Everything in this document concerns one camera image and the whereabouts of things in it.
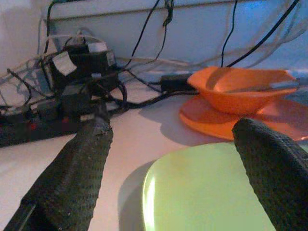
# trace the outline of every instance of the white table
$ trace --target white table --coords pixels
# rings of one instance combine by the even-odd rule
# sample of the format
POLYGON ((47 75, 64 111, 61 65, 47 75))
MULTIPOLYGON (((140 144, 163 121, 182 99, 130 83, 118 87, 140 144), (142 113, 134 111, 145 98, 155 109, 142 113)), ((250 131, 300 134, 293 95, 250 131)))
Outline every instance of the white table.
MULTIPOLYGON (((157 95, 133 81, 127 86, 130 101, 140 102, 157 95)), ((175 150, 223 141, 194 132, 181 123, 178 111, 189 98, 175 96, 112 118, 114 140, 90 231, 142 230, 141 188, 153 161, 175 150)), ((37 177, 73 136, 0 149, 0 230, 37 177)))

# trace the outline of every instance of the light blue wall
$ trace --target light blue wall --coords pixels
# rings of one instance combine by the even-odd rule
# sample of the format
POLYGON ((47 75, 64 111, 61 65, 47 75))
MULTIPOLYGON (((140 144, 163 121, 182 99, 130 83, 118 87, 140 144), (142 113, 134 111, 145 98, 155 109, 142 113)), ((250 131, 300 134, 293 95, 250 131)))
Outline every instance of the light blue wall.
MULTIPOLYGON (((236 26, 226 52, 256 44, 277 22, 292 1, 259 0, 240 2, 236 11, 236 26)), ((308 15, 307 1, 300 1, 295 25, 308 15)), ((180 59, 197 62, 210 59, 221 53, 223 42, 231 27, 233 2, 209 4, 198 7, 178 8, 174 19, 168 27, 166 47, 162 58, 180 59)), ((79 27, 88 27, 96 36, 104 39, 117 56, 130 56, 138 39, 142 24, 148 12, 120 13, 104 16, 65 19, 54 22, 57 34, 75 33, 79 27)), ((279 40, 289 26, 294 15, 278 29, 269 40, 279 40)), ((163 10, 156 11, 145 31, 136 56, 155 56, 162 38, 162 23, 166 16, 163 10)), ((257 68, 305 68, 308 67, 308 33, 296 40, 282 45, 270 58, 257 68)), ((260 49, 238 66, 248 66, 256 61, 266 49, 260 49)), ((236 52, 226 57, 226 64, 235 60, 244 52, 236 52)), ((208 64, 219 65, 219 60, 208 64)))

